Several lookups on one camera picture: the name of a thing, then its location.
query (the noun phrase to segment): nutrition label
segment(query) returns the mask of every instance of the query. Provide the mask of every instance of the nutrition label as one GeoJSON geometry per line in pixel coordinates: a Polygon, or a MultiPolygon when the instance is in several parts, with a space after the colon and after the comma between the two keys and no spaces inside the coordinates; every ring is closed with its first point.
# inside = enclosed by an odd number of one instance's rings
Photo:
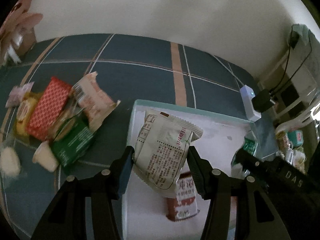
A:
{"type": "Polygon", "coordinates": [[[182,160],[183,150],[157,141],[157,150],[151,155],[145,175],[152,179],[156,186],[168,189],[182,160]]]}
{"type": "Polygon", "coordinates": [[[151,129],[151,126],[152,126],[153,122],[155,121],[155,119],[156,119],[156,115],[149,114],[147,116],[146,121],[144,123],[144,126],[141,128],[139,136],[138,136],[138,140],[140,142],[145,142],[145,140],[148,136],[148,133],[151,129]]]}

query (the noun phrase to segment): yogurt cup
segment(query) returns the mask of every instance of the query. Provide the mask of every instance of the yogurt cup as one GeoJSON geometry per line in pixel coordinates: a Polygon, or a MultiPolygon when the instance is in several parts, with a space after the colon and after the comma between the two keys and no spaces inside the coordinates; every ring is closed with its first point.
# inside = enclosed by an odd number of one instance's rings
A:
{"type": "Polygon", "coordinates": [[[59,162],[53,155],[48,141],[40,144],[32,158],[33,163],[39,163],[42,167],[50,172],[54,172],[59,166],[59,162]]]}

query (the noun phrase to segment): white cup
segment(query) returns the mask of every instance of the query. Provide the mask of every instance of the white cup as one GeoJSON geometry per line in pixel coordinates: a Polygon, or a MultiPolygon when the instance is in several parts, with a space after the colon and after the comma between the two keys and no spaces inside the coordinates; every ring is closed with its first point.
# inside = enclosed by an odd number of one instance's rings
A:
{"type": "Polygon", "coordinates": [[[294,159],[297,162],[297,164],[301,164],[306,161],[307,157],[303,152],[300,152],[298,150],[294,150],[294,159]]]}
{"type": "Polygon", "coordinates": [[[33,163],[39,163],[50,172],[54,172],[59,166],[59,162],[53,155],[47,141],[40,144],[32,158],[33,163]]]}

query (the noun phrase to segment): red patterned wrapper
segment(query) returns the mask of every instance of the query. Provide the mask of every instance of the red patterned wrapper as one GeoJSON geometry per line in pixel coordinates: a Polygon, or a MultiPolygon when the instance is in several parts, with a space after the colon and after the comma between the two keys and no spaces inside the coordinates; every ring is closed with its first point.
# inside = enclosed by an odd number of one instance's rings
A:
{"type": "Polygon", "coordinates": [[[52,77],[32,113],[26,131],[40,141],[48,137],[48,129],[65,106],[72,86],[52,77]]]}
{"type": "Polygon", "coordinates": [[[196,188],[190,172],[180,175],[176,198],[167,198],[168,214],[171,221],[191,218],[199,213],[196,202],[196,188]]]}

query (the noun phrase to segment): white plastic tray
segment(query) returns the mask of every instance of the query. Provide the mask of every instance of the white plastic tray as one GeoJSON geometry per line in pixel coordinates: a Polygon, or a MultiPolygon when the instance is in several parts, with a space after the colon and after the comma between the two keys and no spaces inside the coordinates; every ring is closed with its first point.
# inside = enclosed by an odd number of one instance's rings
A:
{"type": "MultiPolygon", "coordinates": [[[[188,107],[137,100],[134,104],[127,145],[135,146],[140,128],[144,124],[145,110],[152,108],[185,119],[204,130],[203,136],[192,143],[201,158],[207,159],[213,168],[231,175],[230,163],[235,152],[255,125],[223,114],[211,113],[188,107]]],[[[182,171],[188,171],[187,162],[182,171]]],[[[200,239],[210,201],[196,196],[199,214],[188,220],[172,222],[167,219],[165,198],[155,193],[132,172],[122,200],[124,240],[144,239],[200,239]]]]}

